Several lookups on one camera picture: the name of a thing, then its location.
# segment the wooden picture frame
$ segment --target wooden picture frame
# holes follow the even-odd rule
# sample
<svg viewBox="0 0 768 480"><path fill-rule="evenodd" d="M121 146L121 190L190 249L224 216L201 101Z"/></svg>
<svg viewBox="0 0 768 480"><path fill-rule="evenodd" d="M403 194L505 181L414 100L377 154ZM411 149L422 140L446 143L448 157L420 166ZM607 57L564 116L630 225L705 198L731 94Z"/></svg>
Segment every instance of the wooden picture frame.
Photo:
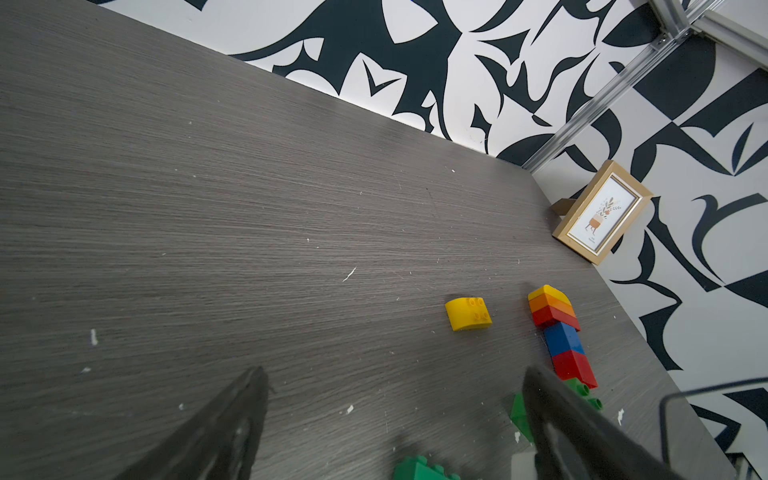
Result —
<svg viewBox="0 0 768 480"><path fill-rule="evenodd" d="M605 161L552 236L598 265L652 196L621 165Z"/></svg>

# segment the yellow curved brick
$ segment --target yellow curved brick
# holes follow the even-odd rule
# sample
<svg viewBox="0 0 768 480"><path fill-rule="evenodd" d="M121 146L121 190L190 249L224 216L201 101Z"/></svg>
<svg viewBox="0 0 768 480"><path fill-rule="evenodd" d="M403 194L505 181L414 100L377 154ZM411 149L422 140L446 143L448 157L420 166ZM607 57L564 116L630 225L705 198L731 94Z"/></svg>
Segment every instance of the yellow curved brick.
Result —
<svg viewBox="0 0 768 480"><path fill-rule="evenodd" d="M445 304L448 320L454 332L459 330L486 329L491 326L491 314L482 298L462 297Z"/></svg>
<svg viewBox="0 0 768 480"><path fill-rule="evenodd" d="M545 293L549 296L553 296L554 298L560 300L561 302L565 302L568 305L571 305L571 301L568 299L568 297L565 296L565 293L562 293L560 290L550 285L544 285L542 288L536 290L535 292L529 293L528 301L530 302L537 296L544 295Z"/></svg>

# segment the red lego brick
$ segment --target red lego brick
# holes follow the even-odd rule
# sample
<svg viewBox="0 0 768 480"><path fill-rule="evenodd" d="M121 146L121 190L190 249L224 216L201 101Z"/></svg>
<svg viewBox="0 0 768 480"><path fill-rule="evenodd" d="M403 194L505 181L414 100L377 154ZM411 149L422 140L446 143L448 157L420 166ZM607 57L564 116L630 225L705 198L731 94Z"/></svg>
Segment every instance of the red lego brick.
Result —
<svg viewBox="0 0 768 480"><path fill-rule="evenodd" d="M546 306L533 312L533 323L536 325L536 328L540 330L547 329L557 322L563 322L566 325L570 325L574 327L577 332L581 331L581 326L579 326L575 316L570 316L567 313L561 312L553 306Z"/></svg>
<svg viewBox="0 0 768 480"><path fill-rule="evenodd" d="M573 350L552 357L554 372L561 380L579 379L591 389L598 387L598 381L594 377L592 367L589 366L587 356Z"/></svg>

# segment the stacked lego bricks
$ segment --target stacked lego bricks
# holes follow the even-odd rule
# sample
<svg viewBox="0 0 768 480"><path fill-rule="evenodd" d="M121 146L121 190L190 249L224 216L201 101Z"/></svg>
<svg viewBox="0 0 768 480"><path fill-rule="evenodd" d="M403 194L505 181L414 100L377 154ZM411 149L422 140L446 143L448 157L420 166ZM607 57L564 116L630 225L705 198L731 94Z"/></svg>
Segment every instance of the stacked lego bricks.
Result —
<svg viewBox="0 0 768 480"><path fill-rule="evenodd" d="M544 285L528 295L528 303L534 324L544 330L554 372L563 380L576 378L596 389L598 381L578 338L581 327L568 297L560 290Z"/></svg>
<svg viewBox="0 0 768 480"><path fill-rule="evenodd" d="M589 389L598 387L598 381L594 377L589 360L584 354L584 347L578 338L581 326L578 324L571 301L560 290L544 285L528 295L528 303L531 306L534 324L544 331L554 372L578 396L596 410L602 410L603 405L600 400L589 393ZM523 395L515 396L509 418L518 427L520 433L533 443Z"/></svg>

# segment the patterned wallpaper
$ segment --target patterned wallpaper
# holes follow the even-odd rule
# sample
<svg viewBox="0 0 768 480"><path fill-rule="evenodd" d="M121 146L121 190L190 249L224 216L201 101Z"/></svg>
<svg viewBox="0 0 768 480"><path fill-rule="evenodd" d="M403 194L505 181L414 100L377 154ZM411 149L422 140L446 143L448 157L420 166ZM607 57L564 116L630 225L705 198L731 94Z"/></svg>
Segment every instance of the patterned wallpaper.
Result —
<svg viewBox="0 0 768 480"><path fill-rule="evenodd" d="M515 164L659 34L643 0L92 1Z"/></svg>
<svg viewBox="0 0 768 480"><path fill-rule="evenodd" d="M681 389L768 375L768 72L690 38L535 175L576 197L612 158L653 203L597 267ZM689 398L768 478L768 391Z"/></svg>

